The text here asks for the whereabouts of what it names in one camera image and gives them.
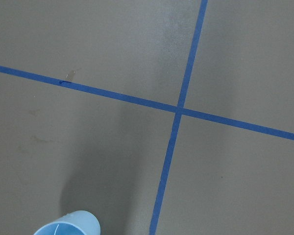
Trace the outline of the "light blue plastic cup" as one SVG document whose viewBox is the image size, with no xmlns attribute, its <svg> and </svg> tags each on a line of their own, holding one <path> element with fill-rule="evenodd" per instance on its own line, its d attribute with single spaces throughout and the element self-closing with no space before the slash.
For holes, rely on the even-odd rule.
<svg viewBox="0 0 294 235">
<path fill-rule="evenodd" d="M 34 235 L 99 235 L 98 219 L 88 211 L 74 211 L 39 228 Z"/>
</svg>

